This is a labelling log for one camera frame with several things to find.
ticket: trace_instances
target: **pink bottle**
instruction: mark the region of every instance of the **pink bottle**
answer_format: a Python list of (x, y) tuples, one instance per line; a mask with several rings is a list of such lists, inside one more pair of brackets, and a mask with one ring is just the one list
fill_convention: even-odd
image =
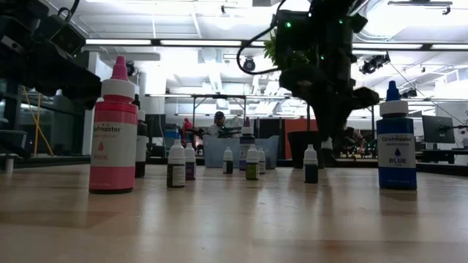
[(117, 57), (112, 77), (102, 82), (103, 102), (94, 115), (89, 192), (120, 194), (132, 191), (135, 182), (137, 111), (131, 104), (135, 85), (129, 82), (125, 58)]

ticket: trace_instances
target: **blue bottle cap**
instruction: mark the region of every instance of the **blue bottle cap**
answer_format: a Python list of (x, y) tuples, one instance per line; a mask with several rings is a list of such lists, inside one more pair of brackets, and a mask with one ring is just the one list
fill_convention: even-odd
[(396, 88), (396, 82), (392, 80), (388, 83), (386, 101), (389, 102), (396, 100), (400, 100), (400, 91)]

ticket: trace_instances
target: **orange panel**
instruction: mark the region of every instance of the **orange panel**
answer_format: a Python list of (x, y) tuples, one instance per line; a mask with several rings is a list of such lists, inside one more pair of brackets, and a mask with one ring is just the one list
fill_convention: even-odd
[[(294, 120), (284, 120), (284, 140), (286, 151), (284, 155), (286, 159), (291, 159), (291, 150), (290, 150), (290, 142), (287, 140), (287, 133), (288, 132), (302, 132), (307, 130), (307, 120), (305, 118), (294, 119)], [(310, 130), (313, 132), (317, 132), (317, 122), (315, 120), (310, 120)]]

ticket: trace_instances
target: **computer monitor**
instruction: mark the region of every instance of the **computer monitor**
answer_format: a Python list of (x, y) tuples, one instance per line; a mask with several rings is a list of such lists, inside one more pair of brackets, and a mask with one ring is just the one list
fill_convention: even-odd
[(424, 142), (455, 143), (452, 118), (423, 115)]

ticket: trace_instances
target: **yellow cable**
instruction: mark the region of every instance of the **yellow cable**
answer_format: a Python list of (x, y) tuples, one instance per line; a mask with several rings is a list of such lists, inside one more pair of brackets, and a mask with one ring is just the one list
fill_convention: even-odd
[(36, 139), (34, 141), (34, 158), (37, 156), (37, 142), (39, 139), (39, 123), (41, 121), (41, 94), (37, 99), (37, 124), (36, 124)]
[[(35, 124), (38, 126), (39, 123), (37, 122), (36, 116), (32, 112), (32, 107), (31, 107), (31, 103), (29, 102), (28, 91), (26, 90), (26, 87), (23, 87), (23, 90), (24, 90), (24, 96), (26, 97), (26, 101), (28, 102), (28, 105), (29, 105), (29, 111), (31, 111), (32, 118), (34, 119)], [(53, 156), (52, 148), (50, 147), (49, 142), (47, 141), (47, 139), (45, 139), (45, 136), (42, 133), (41, 127), (39, 127), (39, 133), (41, 134), (41, 137), (44, 139), (45, 144), (47, 145), (47, 148), (49, 149), (50, 154)]]

